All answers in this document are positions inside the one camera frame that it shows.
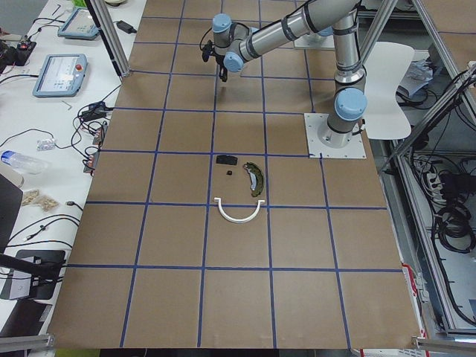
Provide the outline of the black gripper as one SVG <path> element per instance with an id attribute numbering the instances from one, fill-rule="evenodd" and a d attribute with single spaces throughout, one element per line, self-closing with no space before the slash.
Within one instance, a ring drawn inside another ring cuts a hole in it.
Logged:
<path id="1" fill-rule="evenodd" d="M 219 78 L 223 83 L 226 83 L 228 81 L 228 70 L 225 67 L 224 64 L 224 59 L 225 57 L 223 55 L 214 55 L 216 64 L 219 66 Z"/>

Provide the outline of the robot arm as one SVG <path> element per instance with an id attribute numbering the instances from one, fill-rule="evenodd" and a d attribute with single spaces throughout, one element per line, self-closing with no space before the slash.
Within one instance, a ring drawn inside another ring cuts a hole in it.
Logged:
<path id="1" fill-rule="evenodd" d="M 244 64 L 311 33 L 330 29 L 335 48 L 333 110 L 318 130 L 320 141 L 345 147 L 367 108 L 366 69 L 358 45 L 358 1 L 306 1 L 294 12 L 259 29 L 235 22 L 225 13 L 213 17 L 213 38 L 201 44 L 202 59 L 214 57 L 219 78 L 240 72 Z"/>

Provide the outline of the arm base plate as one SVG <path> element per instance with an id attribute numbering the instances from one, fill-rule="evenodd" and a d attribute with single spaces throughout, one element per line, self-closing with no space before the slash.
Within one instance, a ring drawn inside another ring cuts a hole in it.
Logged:
<path id="1" fill-rule="evenodd" d="M 304 113 L 303 116 L 310 158 L 365 159 L 367 157 L 357 124 L 351 132 L 340 134 L 328 127 L 327 113 Z"/>

